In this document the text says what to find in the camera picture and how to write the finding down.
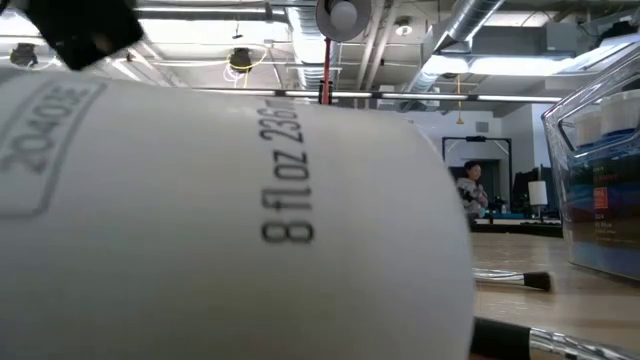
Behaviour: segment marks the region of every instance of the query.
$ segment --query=ceiling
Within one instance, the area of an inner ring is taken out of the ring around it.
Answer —
[[[197,5],[228,6],[229,1],[145,1],[139,5]],[[234,2],[238,5],[246,2]],[[411,81],[422,67],[421,46],[425,40],[428,26],[446,19],[452,1],[412,1],[405,0],[398,8],[397,16],[410,17],[412,33],[407,36],[391,32],[382,60],[373,80],[373,87],[394,86],[399,89]],[[485,26],[541,27],[550,21],[574,22],[576,19],[612,17],[613,14],[633,13],[633,1],[526,1],[507,0],[485,24]],[[387,20],[383,13],[382,28]],[[247,88],[298,88],[295,52],[291,43],[292,36],[287,24],[265,23],[258,21],[182,21],[182,20],[142,20],[147,34],[144,43],[133,49],[133,61],[124,60],[124,55],[113,57],[110,61],[87,69],[99,76],[152,83],[162,86],[179,87],[247,87]],[[8,55],[20,38],[30,36],[36,39],[37,29],[19,16],[4,14],[0,21],[0,56]],[[592,45],[594,39],[581,34],[583,47]],[[335,84],[339,90],[354,90],[358,70],[365,51],[363,34],[339,44]],[[234,80],[225,74],[227,57],[234,48],[250,49],[254,66],[248,76]],[[52,51],[45,45],[37,50],[41,64],[47,64],[54,58]],[[521,94],[563,96],[577,86],[593,79],[601,68],[614,58],[598,64],[598,68],[580,75],[554,77],[539,76],[501,76],[461,74],[458,77],[438,78],[435,87],[440,92],[475,94]],[[46,70],[64,70],[59,62],[52,63]],[[456,102],[442,102],[439,110],[456,109]],[[492,110],[504,112],[509,109],[500,103],[468,102],[463,104],[466,110]]]

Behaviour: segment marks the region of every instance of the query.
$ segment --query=woman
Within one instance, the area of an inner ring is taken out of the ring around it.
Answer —
[[[482,169],[475,161],[467,161],[464,169],[467,171],[467,177],[459,178],[456,183],[462,197],[462,205],[470,218],[482,218],[489,205],[487,193],[484,192],[482,185],[478,184]]]

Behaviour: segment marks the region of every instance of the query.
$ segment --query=red pole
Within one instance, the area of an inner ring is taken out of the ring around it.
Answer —
[[[322,87],[322,103],[324,105],[329,105],[329,62],[331,61],[331,39],[325,38],[324,41],[327,44],[327,47],[324,53],[324,86]]]

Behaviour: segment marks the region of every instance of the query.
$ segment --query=white plastic bottle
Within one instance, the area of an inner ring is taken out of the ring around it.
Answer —
[[[390,113],[0,69],[0,358],[463,359],[439,156]]]

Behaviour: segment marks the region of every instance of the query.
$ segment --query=desk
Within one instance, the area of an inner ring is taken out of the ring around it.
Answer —
[[[640,353],[640,284],[571,265],[563,239],[471,234],[475,267],[553,273],[543,293],[479,284],[475,315],[617,345]]]

